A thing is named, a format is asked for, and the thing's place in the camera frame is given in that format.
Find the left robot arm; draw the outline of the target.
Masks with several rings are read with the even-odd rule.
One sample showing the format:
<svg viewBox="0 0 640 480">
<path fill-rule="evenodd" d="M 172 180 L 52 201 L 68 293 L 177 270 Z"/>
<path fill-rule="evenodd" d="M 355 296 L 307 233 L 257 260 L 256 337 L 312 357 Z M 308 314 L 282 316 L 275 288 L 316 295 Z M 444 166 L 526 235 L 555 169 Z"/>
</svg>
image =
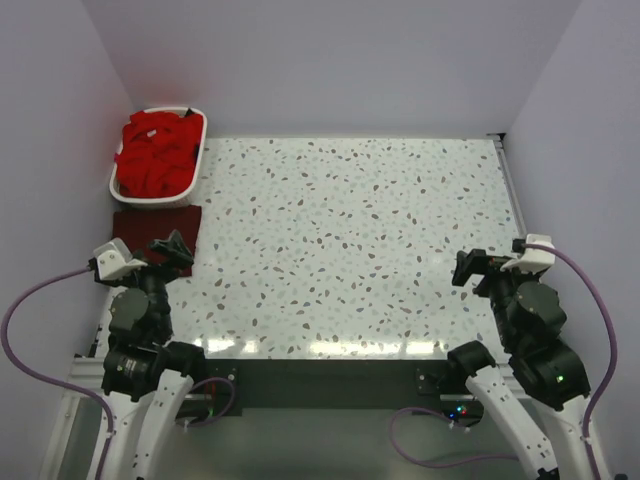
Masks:
<svg viewBox="0 0 640 480">
<path fill-rule="evenodd" d="M 204 363 L 202 348 L 173 340 L 167 286 L 194 258 L 179 231 L 149 245 L 153 263 L 115 238 L 95 249 L 95 282 L 120 288 L 112 300 L 101 390 L 103 410 L 91 479 L 151 479 L 176 416 Z"/>
</svg>

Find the bright red t-shirt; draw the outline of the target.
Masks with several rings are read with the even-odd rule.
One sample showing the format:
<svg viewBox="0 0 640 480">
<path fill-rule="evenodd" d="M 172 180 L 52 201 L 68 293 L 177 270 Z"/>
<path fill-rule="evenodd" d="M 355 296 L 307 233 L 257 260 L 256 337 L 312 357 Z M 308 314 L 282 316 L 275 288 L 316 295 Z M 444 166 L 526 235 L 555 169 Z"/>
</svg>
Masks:
<svg viewBox="0 0 640 480">
<path fill-rule="evenodd" d="M 200 127 L 198 156 L 204 119 L 196 114 Z M 187 190 L 194 178 L 197 156 L 192 158 L 185 147 L 184 115 L 139 111 L 130 116 L 122 129 L 122 149 L 115 155 L 116 179 L 122 195 L 158 199 Z"/>
</svg>

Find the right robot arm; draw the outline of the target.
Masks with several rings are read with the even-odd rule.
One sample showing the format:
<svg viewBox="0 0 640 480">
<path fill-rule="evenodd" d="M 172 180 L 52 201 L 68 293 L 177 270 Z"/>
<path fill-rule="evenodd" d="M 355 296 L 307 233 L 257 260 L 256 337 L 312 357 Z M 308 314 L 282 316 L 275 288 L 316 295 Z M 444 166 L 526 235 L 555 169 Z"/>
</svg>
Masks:
<svg viewBox="0 0 640 480">
<path fill-rule="evenodd" d="M 544 424 L 530 417 L 479 341 L 448 352 L 440 382 L 464 387 L 481 402 L 528 478 L 612 479 L 592 423 L 604 389 L 591 388 L 582 360 L 562 340 L 567 315 L 557 291 L 540 280 L 562 254 L 536 235 L 515 240 L 513 250 L 515 257 L 458 252 L 452 283 L 462 287 L 480 276 L 473 292 L 489 300 L 513 377 Z"/>
</svg>

